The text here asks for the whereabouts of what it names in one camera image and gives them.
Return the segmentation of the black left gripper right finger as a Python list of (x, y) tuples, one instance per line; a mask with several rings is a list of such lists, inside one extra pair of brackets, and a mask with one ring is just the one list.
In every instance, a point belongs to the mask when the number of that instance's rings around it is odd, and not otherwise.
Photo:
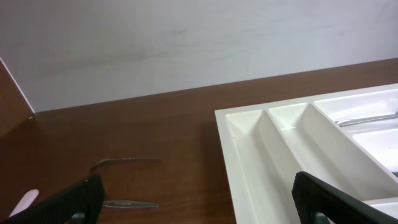
[(397, 219), (372, 208), (308, 172), (298, 172), (292, 197), (300, 222), (397, 224)]

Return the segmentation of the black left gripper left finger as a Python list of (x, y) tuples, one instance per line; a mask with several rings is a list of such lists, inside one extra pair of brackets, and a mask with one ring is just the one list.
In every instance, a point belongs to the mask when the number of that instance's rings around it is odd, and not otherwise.
[(3, 224), (92, 223), (98, 220), (104, 202), (99, 175), (91, 175), (48, 199), (5, 220)]

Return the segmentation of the metal teaspoon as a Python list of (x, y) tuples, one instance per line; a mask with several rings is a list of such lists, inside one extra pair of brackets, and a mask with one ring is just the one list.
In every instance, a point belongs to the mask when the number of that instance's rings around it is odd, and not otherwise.
[(90, 168), (89, 173), (94, 173), (96, 169), (114, 162), (135, 162), (135, 161), (159, 161), (159, 158), (153, 157), (130, 157), (130, 158), (119, 158), (119, 159), (102, 159), (98, 161), (93, 167)]
[(157, 208), (159, 204), (130, 200), (106, 200), (103, 202), (103, 206), (111, 208)]

